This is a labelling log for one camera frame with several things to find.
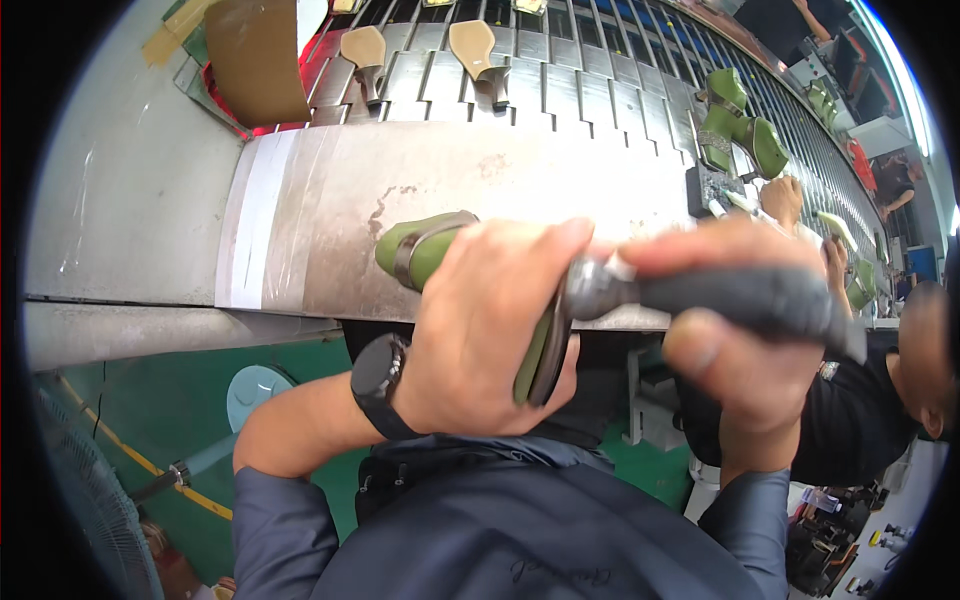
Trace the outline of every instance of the jacket sleeve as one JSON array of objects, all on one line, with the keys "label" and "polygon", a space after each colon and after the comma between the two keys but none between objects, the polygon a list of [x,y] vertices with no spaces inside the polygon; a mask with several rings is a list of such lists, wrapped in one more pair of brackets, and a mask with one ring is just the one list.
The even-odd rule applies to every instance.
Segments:
[{"label": "jacket sleeve", "polygon": [[733,554],[763,590],[782,600],[786,583],[788,469],[743,473],[720,491],[700,517],[700,528]]},{"label": "jacket sleeve", "polygon": [[245,467],[234,475],[236,600],[308,598],[339,547],[324,491]]}]

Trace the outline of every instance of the electric fan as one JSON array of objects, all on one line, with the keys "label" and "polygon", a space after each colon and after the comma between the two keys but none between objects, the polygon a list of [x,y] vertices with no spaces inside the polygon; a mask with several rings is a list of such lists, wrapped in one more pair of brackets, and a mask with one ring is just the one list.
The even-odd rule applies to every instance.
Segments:
[{"label": "electric fan", "polygon": [[136,508],[96,442],[76,423],[81,411],[64,409],[42,390],[37,397],[54,475],[97,562],[124,597],[161,600],[163,590]]}]

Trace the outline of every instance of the factory floor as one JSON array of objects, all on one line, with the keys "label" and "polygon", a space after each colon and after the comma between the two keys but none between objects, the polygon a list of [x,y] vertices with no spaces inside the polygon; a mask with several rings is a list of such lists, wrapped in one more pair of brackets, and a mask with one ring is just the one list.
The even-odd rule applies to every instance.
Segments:
[{"label": "factory floor", "polygon": [[[85,400],[121,443],[167,469],[175,460],[230,435],[227,386],[237,371],[254,364],[280,367],[299,383],[350,368],[347,347],[340,338],[94,363],[60,370],[60,381],[52,373],[41,373],[37,383],[64,406],[76,406],[78,398]],[[80,422],[92,432],[93,420],[83,419]],[[612,425],[600,446],[615,462],[616,475],[682,512],[692,488],[686,470],[687,447],[663,453],[646,442],[627,446],[620,440],[625,428],[625,420]],[[103,429],[96,442],[127,492],[153,479]],[[312,477],[326,492],[341,540],[356,528],[356,472],[366,455],[364,449],[339,456]],[[193,490],[207,499],[207,506],[170,490],[147,500],[143,513],[166,531],[200,580],[213,585],[219,577],[233,573],[229,520],[209,504],[232,506],[230,460],[195,477]]]}]

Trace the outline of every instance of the wristwatch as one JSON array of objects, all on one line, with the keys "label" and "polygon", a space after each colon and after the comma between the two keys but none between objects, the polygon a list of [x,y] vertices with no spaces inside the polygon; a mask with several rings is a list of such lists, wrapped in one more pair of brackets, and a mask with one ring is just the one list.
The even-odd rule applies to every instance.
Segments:
[{"label": "wristwatch", "polygon": [[400,381],[410,342],[387,333],[367,344],[353,363],[350,390],[360,410],[384,438],[413,440],[423,437],[411,429],[390,405]]}]

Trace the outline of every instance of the ear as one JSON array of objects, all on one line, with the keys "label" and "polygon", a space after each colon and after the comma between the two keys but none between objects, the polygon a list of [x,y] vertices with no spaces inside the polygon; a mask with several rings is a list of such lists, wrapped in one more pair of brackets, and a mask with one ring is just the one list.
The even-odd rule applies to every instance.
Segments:
[{"label": "ear", "polygon": [[920,409],[920,420],[924,424],[926,433],[931,438],[937,440],[940,434],[944,432],[944,415],[939,410],[930,410],[929,408]]}]

